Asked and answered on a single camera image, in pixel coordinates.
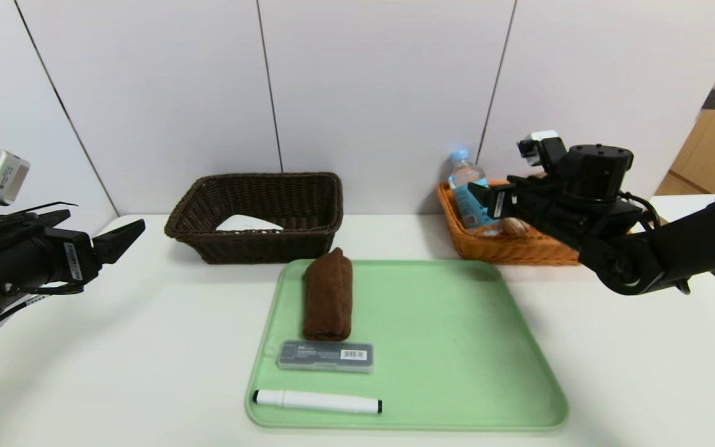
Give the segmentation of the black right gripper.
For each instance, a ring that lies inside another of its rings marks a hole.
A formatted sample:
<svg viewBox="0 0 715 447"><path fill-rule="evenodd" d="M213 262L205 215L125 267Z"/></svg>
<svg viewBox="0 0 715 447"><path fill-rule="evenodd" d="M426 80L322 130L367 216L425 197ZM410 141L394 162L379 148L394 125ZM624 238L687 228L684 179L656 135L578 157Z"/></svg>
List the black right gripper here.
<svg viewBox="0 0 715 447"><path fill-rule="evenodd" d="M533 182L511 182L498 186L486 186L469 182L467 190L479 206L486 206L494 219L516 218L533 220L542 199L542 186Z"/></svg>

